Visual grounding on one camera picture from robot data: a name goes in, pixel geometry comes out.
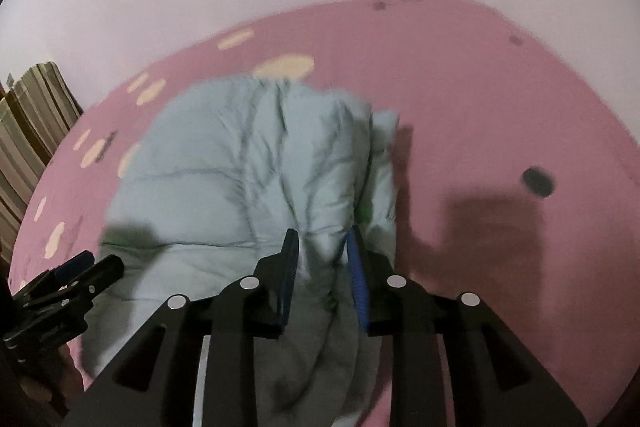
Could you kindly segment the light teal puffer jacket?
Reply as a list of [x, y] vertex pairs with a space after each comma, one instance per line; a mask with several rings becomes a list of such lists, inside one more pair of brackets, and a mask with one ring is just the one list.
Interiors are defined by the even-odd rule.
[[174, 98], [140, 140], [99, 243], [124, 276], [96, 298], [81, 363], [96, 376], [171, 295], [198, 300], [299, 236], [288, 325], [255, 343], [263, 426], [353, 426], [381, 343], [359, 327], [344, 239], [396, 249], [398, 117], [341, 91], [233, 77]]

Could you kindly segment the striped headboard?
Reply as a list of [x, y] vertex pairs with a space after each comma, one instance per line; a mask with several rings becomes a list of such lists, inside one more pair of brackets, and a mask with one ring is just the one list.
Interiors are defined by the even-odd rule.
[[53, 62], [1, 89], [1, 266], [8, 269], [27, 206], [82, 108]]

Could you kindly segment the pink polka dot bedsheet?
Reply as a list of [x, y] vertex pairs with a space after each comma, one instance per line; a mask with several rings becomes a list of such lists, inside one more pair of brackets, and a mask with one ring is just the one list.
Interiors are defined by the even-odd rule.
[[98, 245], [153, 117], [209, 78], [290, 74], [397, 113], [398, 265], [475, 291], [589, 425], [639, 366], [639, 149], [563, 61], [466, 0], [355, 0], [253, 20], [87, 105], [41, 178], [9, 284]]

